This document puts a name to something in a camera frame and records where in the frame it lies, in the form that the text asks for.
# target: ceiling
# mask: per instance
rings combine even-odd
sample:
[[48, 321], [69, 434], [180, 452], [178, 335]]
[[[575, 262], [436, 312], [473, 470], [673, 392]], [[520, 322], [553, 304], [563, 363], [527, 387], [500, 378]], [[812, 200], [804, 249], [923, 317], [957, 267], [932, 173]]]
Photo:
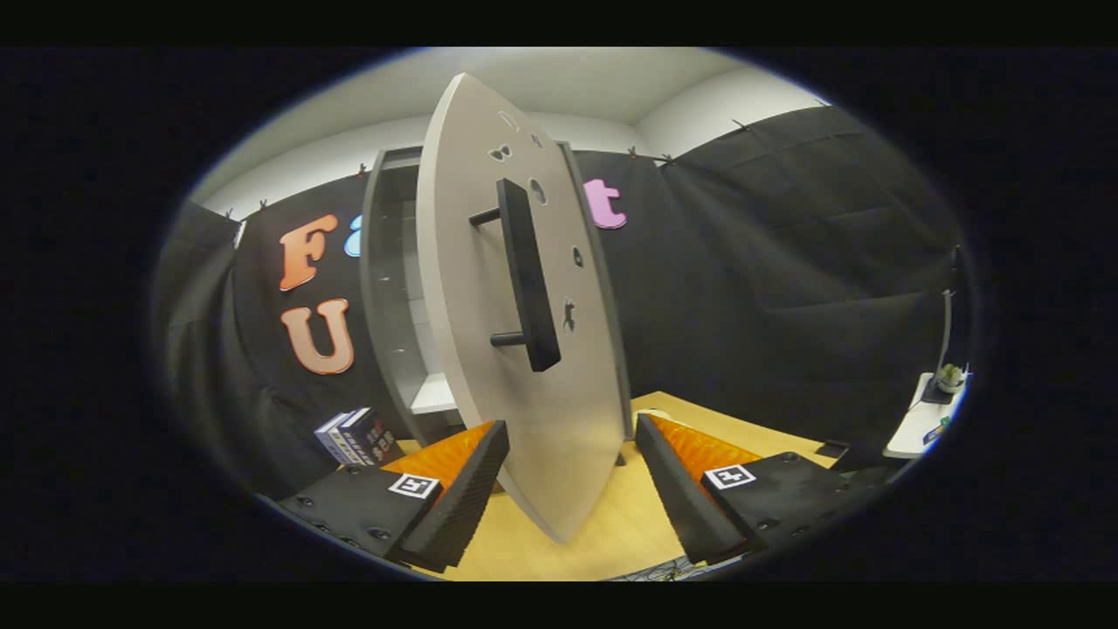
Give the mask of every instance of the ceiling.
[[245, 139], [199, 183], [206, 197], [292, 149], [381, 122], [430, 115], [446, 85], [467, 72], [525, 112], [634, 125], [679, 92], [739, 69], [702, 48], [420, 48], [356, 74]]

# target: door panel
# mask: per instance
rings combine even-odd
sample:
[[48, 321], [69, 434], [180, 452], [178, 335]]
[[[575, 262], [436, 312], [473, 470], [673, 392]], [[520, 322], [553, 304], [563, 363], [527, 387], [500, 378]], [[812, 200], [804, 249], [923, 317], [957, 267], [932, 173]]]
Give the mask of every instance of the door panel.
[[594, 508], [629, 420], [578, 185], [523, 112], [470, 75], [451, 82], [416, 199], [432, 332], [463, 422], [508, 425], [502, 487], [560, 543]]

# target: orange letter f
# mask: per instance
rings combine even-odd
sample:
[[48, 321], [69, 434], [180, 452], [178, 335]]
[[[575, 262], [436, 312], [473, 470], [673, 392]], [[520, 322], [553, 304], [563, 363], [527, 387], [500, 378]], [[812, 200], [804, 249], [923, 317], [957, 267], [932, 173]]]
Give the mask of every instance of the orange letter f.
[[332, 231], [337, 226], [338, 218], [328, 213], [280, 238], [280, 244], [283, 245], [283, 279], [280, 280], [280, 289], [290, 290], [314, 277], [318, 270], [306, 263], [306, 256], [311, 256], [311, 259], [321, 258], [326, 249], [326, 238], [319, 231]]

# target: wooden table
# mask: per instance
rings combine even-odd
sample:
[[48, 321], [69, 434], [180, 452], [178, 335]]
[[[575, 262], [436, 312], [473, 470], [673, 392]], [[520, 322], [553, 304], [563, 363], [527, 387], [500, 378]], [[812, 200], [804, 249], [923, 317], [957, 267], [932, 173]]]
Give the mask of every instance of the wooden table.
[[[815, 450], [823, 444], [762, 428], [657, 392], [633, 400], [639, 411], [656, 409], [674, 421], [762, 457], [797, 452], [830, 468], [836, 459]], [[405, 452], [417, 442], [400, 441]], [[683, 556], [683, 547], [660, 502], [648, 467], [636, 445], [622, 446], [625, 466], [614, 468], [586, 524], [567, 545], [544, 535], [509, 495], [492, 496], [451, 581], [604, 581]]]

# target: stack of books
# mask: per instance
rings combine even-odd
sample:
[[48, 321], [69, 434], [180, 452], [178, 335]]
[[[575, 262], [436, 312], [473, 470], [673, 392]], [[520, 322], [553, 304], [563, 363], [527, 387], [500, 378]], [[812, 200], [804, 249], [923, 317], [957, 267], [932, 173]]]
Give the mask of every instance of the stack of books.
[[392, 433], [368, 407], [338, 413], [314, 435], [343, 466], [380, 466], [402, 456], [398, 446], [394, 448]]

